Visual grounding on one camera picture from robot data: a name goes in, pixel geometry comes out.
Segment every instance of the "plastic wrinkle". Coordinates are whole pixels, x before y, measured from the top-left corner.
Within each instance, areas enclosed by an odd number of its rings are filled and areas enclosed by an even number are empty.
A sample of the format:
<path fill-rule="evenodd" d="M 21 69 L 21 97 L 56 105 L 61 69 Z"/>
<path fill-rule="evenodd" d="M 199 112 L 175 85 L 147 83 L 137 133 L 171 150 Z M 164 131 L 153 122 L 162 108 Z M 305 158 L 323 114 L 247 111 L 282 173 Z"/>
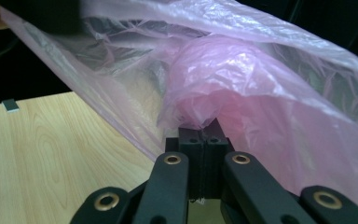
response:
<path fill-rule="evenodd" d="M 178 127 L 218 118 L 288 190 L 358 204 L 358 58 L 233 0 L 83 0 L 84 33 L 4 21 L 151 160 Z"/>

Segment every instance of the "wood grain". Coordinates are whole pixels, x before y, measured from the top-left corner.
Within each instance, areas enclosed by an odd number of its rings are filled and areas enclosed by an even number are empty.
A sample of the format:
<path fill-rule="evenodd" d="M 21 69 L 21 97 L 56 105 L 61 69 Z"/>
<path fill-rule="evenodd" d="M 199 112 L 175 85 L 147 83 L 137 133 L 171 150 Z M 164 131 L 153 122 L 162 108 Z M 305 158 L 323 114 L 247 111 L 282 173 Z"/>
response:
<path fill-rule="evenodd" d="M 0 223 L 69 223 L 94 190 L 131 190 L 153 163 L 74 93 L 0 105 Z"/>

